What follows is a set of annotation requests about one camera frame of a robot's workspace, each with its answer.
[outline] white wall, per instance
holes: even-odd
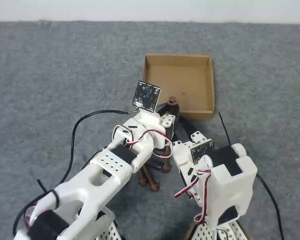
[[[0,21],[300,24],[300,0],[0,0]]]

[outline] screw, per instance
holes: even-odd
[[[145,177],[145,173],[143,172],[142,168],[139,169],[138,171],[138,179],[139,179],[139,185],[141,187],[144,187],[145,185],[148,184],[148,180]]]
[[[174,96],[170,96],[167,101],[168,105],[175,106],[178,104],[177,98]]]
[[[150,171],[148,170],[146,165],[142,166],[142,169],[144,171],[144,174],[146,176],[146,178],[148,179],[149,183],[150,183],[150,189],[152,192],[156,192],[159,190],[159,184],[157,184],[154,180],[154,177],[152,176],[152,174],[150,173]]]
[[[169,146],[165,146],[165,155],[169,155],[171,152]],[[163,160],[163,166],[161,168],[161,172],[163,173],[168,173],[171,170],[171,165],[170,165],[170,157],[167,157]]]

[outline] cardboard tray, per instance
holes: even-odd
[[[146,54],[143,80],[161,88],[159,104],[173,96],[186,118],[209,120],[212,117],[215,87],[208,55]]]

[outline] gray carpet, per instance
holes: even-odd
[[[48,21],[0,23],[0,240],[12,239],[17,212],[42,193],[35,179],[50,188],[64,174],[79,117],[133,109],[145,53],[212,57],[216,111],[272,189],[286,239],[300,240],[300,25]],[[125,119],[100,115],[78,128],[71,176]],[[196,124],[227,144],[217,114]],[[128,240],[181,240],[200,209],[173,198],[183,186],[176,167],[154,174],[159,192],[133,176],[108,206]],[[280,239],[257,180],[240,221],[255,240]]]

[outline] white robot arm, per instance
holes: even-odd
[[[191,141],[172,143],[166,131],[174,131],[176,116],[161,117],[154,112],[159,94],[160,88],[139,82],[134,96],[139,112],[116,125],[112,142],[77,175],[54,189],[59,201],[57,209],[52,192],[37,202],[29,219],[29,231],[19,230],[15,240],[52,239],[44,235],[51,230],[58,240],[99,239],[115,219],[107,203],[155,149],[170,144],[170,154],[160,157],[173,157],[188,185],[179,194],[189,194],[202,207],[202,213],[195,217],[198,224],[205,222],[212,230],[223,229],[246,213],[257,168],[244,147],[237,143],[214,150],[212,140],[199,131],[191,135]]]

